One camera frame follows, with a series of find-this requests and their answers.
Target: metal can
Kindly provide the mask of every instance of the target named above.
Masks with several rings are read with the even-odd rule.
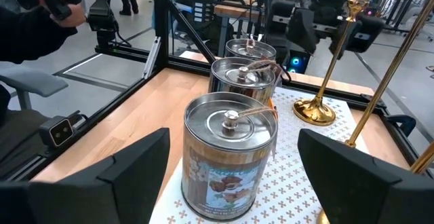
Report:
[[[246,69],[253,62],[247,58],[235,57],[214,61],[208,92],[234,92],[267,105],[274,92],[275,74],[270,69],[260,73]]]
[[[230,92],[206,94],[187,106],[181,189],[203,218],[230,221],[252,206],[277,138],[277,120],[267,111],[227,122],[238,111],[263,106]]]
[[[248,39],[232,39],[226,42],[226,57],[249,58],[260,60],[266,58],[269,60],[276,59],[276,49],[272,46],[256,41],[255,45],[247,49]]]

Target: black aluminum frame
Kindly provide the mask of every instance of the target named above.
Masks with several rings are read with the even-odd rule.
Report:
[[[88,133],[94,126],[101,122],[106,116],[112,113],[117,107],[122,105],[131,95],[137,92],[142,86],[150,81],[156,74],[165,68],[176,69],[188,73],[195,73],[198,75],[209,76],[211,72],[212,62],[215,61],[215,57],[211,55],[210,51],[201,42],[197,33],[193,30],[191,25],[186,21],[184,16],[174,7],[170,0],[154,0],[155,1],[155,35],[160,37],[161,46],[157,55],[157,61],[153,69],[152,75],[148,79],[139,79],[134,85],[132,85],[124,93],[118,95],[110,104],[101,108],[97,113],[89,118],[89,120],[80,125],[74,135],[74,137],[61,148],[55,151],[42,152],[40,155],[32,159],[25,167],[17,171],[17,173],[9,178],[9,181],[22,181],[30,180],[38,172],[42,171],[46,166],[52,163],[58,156],[64,153],[70,146],[76,143],[81,137]],[[190,60],[187,58],[181,58],[173,55],[169,55],[169,38],[167,29],[167,9],[171,11],[171,14],[179,21],[183,23],[184,27],[188,29],[187,34],[190,36],[200,50],[203,51],[203,55],[207,58],[209,63],[199,62],[196,60]],[[138,62],[146,62],[149,55],[149,51],[131,48],[126,45],[110,45],[107,48],[96,47],[96,52],[129,60],[135,60]],[[316,94],[319,91],[319,86],[314,86],[307,83],[301,83],[297,81],[284,81],[283,87],[292,90],[298,90],[301,92]],[[330,98],[335,98],[345,101],[350,109],[357,109],[364,111],[368,106],[370,97],[365,94],[352,94],[349,92],[343,92],[333,89],[325,89],[324,95]],[[392,119],[390,113],[387,111],[386,106],[383,103],[379,103],[374,114],[379,116],[384,126],[396,142],[400,151],[407,162],[412,165],[418,158],[418,153],[415,148],[409,142],[407,135],[403,132],[402,126],[398,126],[395,120]],[[430,171],[427,171],[427,175],[431,178],[434,176]]]

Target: gray floor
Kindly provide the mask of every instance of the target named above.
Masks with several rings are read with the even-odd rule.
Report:
[[[94,0],[86,0],[89,7]],[[138,0],[140,13],[137,16],[119,16],[120,0],[112,0],[112,9],[120,24],[124,38],[134,37],[130,43],[135,48],[149,50],[155,37],[151,28],[153,12],[152,0]],[[394,55],[401,45],[403,37],[383,33],[366,53],[357,57],[346,52],[338,61],[332,79],[367,86],[376,89],[379,80],[390,65]],[[330,41],[323,40],[317,47],[314,58],[308,67],[307,74],[323,77],[330,60],[328,51]],[[88,25],[79,27],[79,33],[69,38],[57,52],[38,61],[25,62],[23,65],[41,69],[52,74],[65,74],[69,87],[52,97],[41,98],[31,96],[33,106],[38,111],[48,115],[68,115],[77,109],[91,115],[108,104],[114,97],[137,81],[144,64],[95,54],[96,35]],[[412,45],[402,65],[394,76],[389,89],[382,99],[386,102],[392,114],[408,114],[418,120],[418,129],[411,136],[415,148],[423,151],[431,140],[429,134],[434,127],[433,95],[429,92],[434,79],[429,76],[427,65],[434,64],[434,43],[429,43],[421,35]],[[175,50],[185,47],[175,40]],[[2,62],[0,69],[14,64]],[[14,98],[11,109],[18,109],[18,101]]]

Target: gold candlestick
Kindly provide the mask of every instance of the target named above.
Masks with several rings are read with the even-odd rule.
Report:
[[[333,54],[333,59],[330,63],[330,66],[328,67],[327,73],[325,73],[325,77],[318,91],[318,94],[312,100],[306,98],[297,100],[292,107],[294,113],[302,121],[316,126],[328,126],[332,124],[336,119],[336,114],[332,110],[332,108],[323,104],[324,90],[326,89],[327,82],[332,76],[333,68],[336,64],[336,61],[338,60],[338,56],[340,54],[344,41],[347,38],[349,27],[352,23],[357,21],[356,17],[358,13],[360,13],[368,6],[369,1],[370,0],[347,1],[350,13],[348,18],[346,19],[347,23],[345,24],[344,33],[342,34],[342,37],[340,38],[338,45],[336,46],[336,50]]]
[[[386,90],[386,87],[389,84],[390,80],[392,79],[393,74],[395,74],[399,64],[401,64],[401,61],[403,60],[404,56],[407,54],[408,49],[410,48],[411,44],[416,38],[420,28],[423,27],[425,20],[428,18],[428,15],[433,9],[433,7],[434,7],[434,0],[428,0],[425,3],[425,6],[423,7],[421,13],[417,17],[416,22],[413,24],[412,28],[410,29],[410,32],[407,34],[406,39],[404,40],[404,42],[402,43],[401,47],[398,50],[398,53],[396,53],[395,58],[391,63],[391,66],[387,69],[383,80],[380,82],[377,91],[375,92],[374,96],[372,97],[372,100],[370,101],[368,107],[363,113],[363,116],[361,117],[359,123],[357,124],[356,129],[354,130],[350,139],[345,142],[346,145],[350,147],[356,146],[355,140],[359,136],[361,129],[365,126],[366,122],[368,121],[369,116],[372,114],[375,105],[380,100],[380,97],[383,94],[383,92]],[[431,143],[428,149],[413,164],[413,166],[411,167],[411,171],[413,173],[424,172],[429,167],[429,164],[433,160],[434,160],[434,143]],[[324,210],[322,210],[319,213],[317,223],[330,224]]]

